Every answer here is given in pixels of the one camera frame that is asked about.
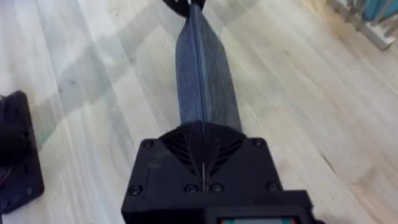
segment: black mounting bracket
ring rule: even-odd
[[[0,99],[0,214],[9,213],[44,192],[26,94]]]
[[[188,0],[163,0],[166,5],[173,9],[178,15],[189,18]],[[191,4],[197,4],[201,9],[205,7],[206,0],[191,0]]]

